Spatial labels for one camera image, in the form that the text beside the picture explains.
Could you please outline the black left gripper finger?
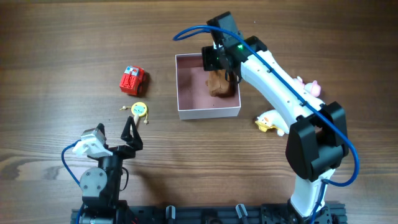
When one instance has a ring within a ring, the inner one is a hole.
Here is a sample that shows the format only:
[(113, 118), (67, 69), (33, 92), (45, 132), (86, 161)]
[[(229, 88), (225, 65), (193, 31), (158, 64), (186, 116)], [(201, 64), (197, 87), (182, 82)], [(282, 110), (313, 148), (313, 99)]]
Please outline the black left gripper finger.
[(121, 139), (134, 150), (143, 150), (143, 142), (137, 131), (134, 118), (129, 116), (121, 134)]
[(104, 124), (99, 123), (99, 124), (97, 125), (97, 127), (95, 128), (95, 131), (96, 131), (95, 136), (96, 136), (97, 140), (98, 140), (103, 146), (105, 146), (105, 145), (106, 145), (106, 136), (105, 136), (105, 131), (104, 131)]

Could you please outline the yellow rattle drum toy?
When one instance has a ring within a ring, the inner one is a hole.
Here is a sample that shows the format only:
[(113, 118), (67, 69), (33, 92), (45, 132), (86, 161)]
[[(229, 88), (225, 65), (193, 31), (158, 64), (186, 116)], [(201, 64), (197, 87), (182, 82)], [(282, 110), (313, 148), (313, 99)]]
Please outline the yellow rattle drum toy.
[(136, 102), (131, 106), (122, 106), (120, 109), (120, 111), (123, 110), (130, 110), (132, 115), (133, 115), (133, 120), (134, 120), (134, 124), (136, 125), (136, 127), (139, 126), (139, 120), (141, 118), (144, 118), (143, 123), (144, 124), (148, 124), (148, 117), (149, 117), (149, 113), (148, 113), (148, 107), (145, 103), (143, 102)]

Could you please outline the brown plush bear toy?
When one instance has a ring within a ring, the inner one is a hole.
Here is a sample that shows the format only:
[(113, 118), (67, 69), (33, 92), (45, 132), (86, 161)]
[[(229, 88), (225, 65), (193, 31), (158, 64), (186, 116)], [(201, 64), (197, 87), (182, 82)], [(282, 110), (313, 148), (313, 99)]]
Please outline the brown plush bear toy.
[(235, 77), (226, 70), (214, 70), (209, 72), (206, 80), (208, 92), (213, 97), (230, 97), (234, 95)]

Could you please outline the red toy fire truck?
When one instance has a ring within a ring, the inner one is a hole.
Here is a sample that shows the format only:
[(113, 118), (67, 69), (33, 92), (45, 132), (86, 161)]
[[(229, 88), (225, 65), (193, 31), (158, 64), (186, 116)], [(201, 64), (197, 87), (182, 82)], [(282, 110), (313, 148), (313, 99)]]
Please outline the red toy fire truck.
[(119, 87), (123, 93), (132, 96), (139, 96), (145, 80), (145, 70), (141, 67), (130, 65), (126, 67)]

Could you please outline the white plush duck orange feet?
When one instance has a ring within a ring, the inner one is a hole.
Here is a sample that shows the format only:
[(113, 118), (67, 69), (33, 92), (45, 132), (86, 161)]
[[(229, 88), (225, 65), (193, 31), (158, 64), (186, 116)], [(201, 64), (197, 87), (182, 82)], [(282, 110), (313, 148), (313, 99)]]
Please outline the white plush duck orange feet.
[(276, 129), (278, 136), (283, 136), (289, 133), (287, 123), (277, 110), (269, 110), (257, 117), (255, 124), (262, 132), (267, 132), (269, 129)]

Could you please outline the white pink duck figurine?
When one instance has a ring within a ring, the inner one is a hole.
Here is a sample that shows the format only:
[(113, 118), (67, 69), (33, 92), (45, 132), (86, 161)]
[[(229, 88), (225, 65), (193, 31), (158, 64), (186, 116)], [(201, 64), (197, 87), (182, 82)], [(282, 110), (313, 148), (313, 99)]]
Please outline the white pink duck figurine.
[(314, 97), (319, 97), (321, 93), (321, 86), (318, 84), (316, 80), (311, 83), (305, 84), (301, 77), (294, 78), (295, 83), (300, 85), (305, 91), (310, 93)]

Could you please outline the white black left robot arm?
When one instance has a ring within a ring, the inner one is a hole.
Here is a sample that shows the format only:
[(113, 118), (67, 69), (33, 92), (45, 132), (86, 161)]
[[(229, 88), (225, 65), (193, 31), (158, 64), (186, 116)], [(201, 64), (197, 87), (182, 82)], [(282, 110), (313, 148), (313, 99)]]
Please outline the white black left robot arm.
[(136, 119), (128, 117), (121, 134), (123, 145), (109, 147), (106, 144), (104, 125), (87, 129), (73, 148), (75, 154), (86, 155), (98, 162), (96, 167), (86, 170), (80, 177), (82, 206), (73, 223), (138, 223), (139, 219), (132, 212), (119, 194), (121, 177), (129, 172), (123, 167), (123, 161), (133, 159), (136, 152), (143, 149), (142, 139), (137, 131)]

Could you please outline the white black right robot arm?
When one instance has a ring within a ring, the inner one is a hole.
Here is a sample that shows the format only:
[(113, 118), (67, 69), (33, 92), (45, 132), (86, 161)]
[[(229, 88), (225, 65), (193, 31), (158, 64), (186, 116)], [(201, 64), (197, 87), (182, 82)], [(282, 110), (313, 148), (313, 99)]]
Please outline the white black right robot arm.
[(327, 186), (349, 153), (344, 109), (309, 93), (257, 37), (245, 39), (230, 12), (207, 21), (202, 31), (213, 38), (213, 45), (201, 50), (204, 69), (224, 69), (256, 88), (274, 108), (259, 122), (288, 135), (285, 155), (297, 176), (288, 203), (290, 222), (319, 221), (327, 210)]

